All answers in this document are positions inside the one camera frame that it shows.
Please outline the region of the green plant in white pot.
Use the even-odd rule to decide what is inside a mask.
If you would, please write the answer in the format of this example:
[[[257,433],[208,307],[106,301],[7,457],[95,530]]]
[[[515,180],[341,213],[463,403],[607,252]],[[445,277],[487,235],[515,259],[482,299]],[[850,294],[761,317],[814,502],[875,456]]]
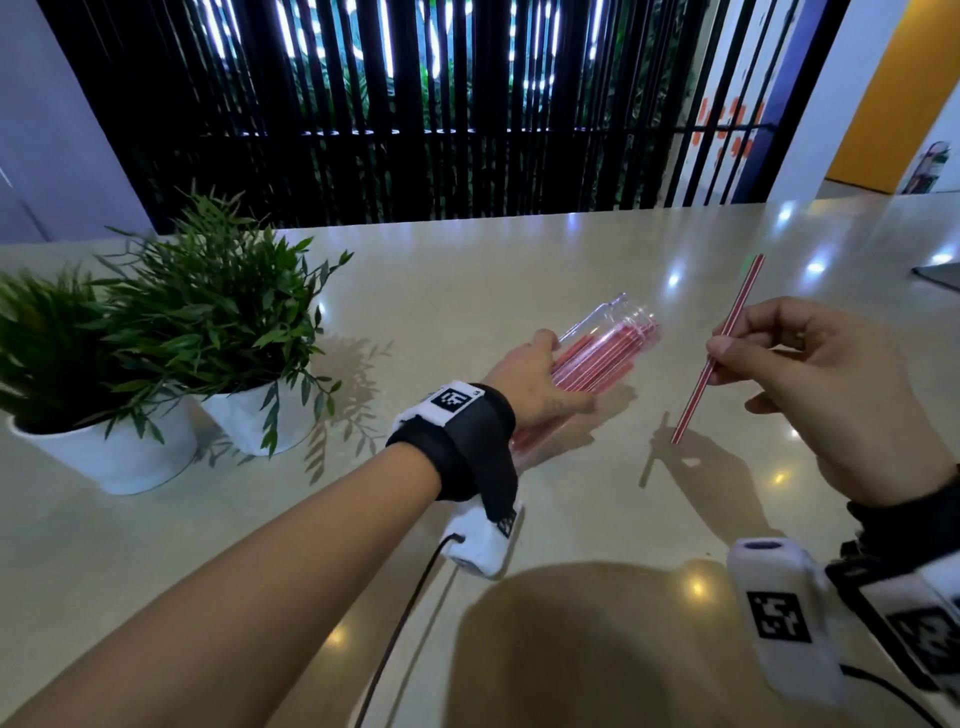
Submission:
[[[183,399],[114,341],[88,274],[0,273],[0,412],[20,440],[114,496],[173,480],[198,452]]]
[[[241,211],[241,196],[191,193],[174,232],[123,232],[96,256],[108,271],[103,341],[130,380],[123,413],[151,420],[192,400],[242,454],[272,457],[306,440],[342,382],[311,370],[324,351],[319,296],[354,252],[311,266],[312,238],[285,235]]]

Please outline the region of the red fire extinguisher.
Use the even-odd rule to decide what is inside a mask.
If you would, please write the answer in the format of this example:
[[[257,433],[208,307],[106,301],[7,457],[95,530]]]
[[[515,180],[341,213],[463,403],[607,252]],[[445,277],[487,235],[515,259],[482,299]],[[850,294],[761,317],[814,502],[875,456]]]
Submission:
[[[951,144],[938,140],[929,144],[918,157],[916,165],[908,175],[899,191],[900,195],[925,195],[930,193],[939,181],[943,169],[951,156]]]

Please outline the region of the person's left forearm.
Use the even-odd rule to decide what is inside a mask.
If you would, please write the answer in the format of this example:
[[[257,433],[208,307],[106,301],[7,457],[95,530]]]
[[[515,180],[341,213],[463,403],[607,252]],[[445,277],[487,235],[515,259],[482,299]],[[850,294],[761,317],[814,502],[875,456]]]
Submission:
[[[441,490],[387,446],[168,589],[2,728],[257,728]]]

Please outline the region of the dark flat object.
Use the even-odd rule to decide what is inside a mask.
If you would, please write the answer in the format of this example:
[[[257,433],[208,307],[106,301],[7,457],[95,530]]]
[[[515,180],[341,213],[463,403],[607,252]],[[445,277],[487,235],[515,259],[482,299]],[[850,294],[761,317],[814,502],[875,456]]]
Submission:
[[[911,274],[922,281],[960,294],[960,262],[916,266]]]

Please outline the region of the clear pack of red straws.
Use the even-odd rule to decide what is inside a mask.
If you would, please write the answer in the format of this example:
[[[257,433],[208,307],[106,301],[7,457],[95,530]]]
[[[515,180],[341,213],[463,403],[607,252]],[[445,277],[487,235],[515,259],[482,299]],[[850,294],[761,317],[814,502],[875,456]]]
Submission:
[[[654,348],[664,331],[656,315],[630,293],[600,303],[558,340],[551,382],[565,392],[594,398],[589,416],[599,413],[606,393]]]

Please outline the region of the person's left hand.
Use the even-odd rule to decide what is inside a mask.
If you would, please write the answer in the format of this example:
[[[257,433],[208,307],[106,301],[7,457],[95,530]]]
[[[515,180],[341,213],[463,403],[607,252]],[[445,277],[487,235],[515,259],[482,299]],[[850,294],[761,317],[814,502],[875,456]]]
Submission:
[[[551,371],[559,347],[556,333],[541,328],[529,343],[507,352],[480,381],[506,399],[519,431],[537,428],[537,416],[547,390],[558,387],[552,381]]]

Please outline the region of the black slatted screen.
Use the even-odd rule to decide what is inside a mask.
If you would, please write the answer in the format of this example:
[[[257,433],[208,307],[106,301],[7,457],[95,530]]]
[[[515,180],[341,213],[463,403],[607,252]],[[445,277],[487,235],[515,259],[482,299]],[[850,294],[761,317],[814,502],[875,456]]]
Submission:
[[[38,0],[152,229],[761,203],[850,0]]]

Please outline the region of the red striped drinking straw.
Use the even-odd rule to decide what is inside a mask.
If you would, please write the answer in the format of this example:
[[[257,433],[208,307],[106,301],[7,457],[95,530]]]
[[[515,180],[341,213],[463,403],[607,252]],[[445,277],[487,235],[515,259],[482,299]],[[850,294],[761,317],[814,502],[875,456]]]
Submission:
[[[746,305],[756,280],[762,271],[764,261],[765,254],[762,252],[756,254],[751,259],[749,267],[746,268],[746,273],[738,289],[736,298],[734,299],[733,304],[726,315],[726,319],[721,325],[721,335],[729,335],[733,330],[741,311]],[[690,397],[678,418],[678,422],[670,439],[671,445],[678,445],[682,442],[690,425],[690,421],[692,420],[702,396],[709,384],[710,378],[714,372],[714,368],[715,360],[709,356],[700,372],[693,392],[690,394]]]

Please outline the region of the person's right hand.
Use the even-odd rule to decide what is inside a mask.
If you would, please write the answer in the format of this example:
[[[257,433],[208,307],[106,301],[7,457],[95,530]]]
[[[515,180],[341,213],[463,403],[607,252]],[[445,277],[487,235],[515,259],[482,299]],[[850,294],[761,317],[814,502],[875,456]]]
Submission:
[[[745,402],[781,414],[851,501],[890,507],[933,494],[957,475],[954,455],[909,384],[894,342],[872,321],[799,297],[749,305],[728,336],[797,352],[774,384]]]

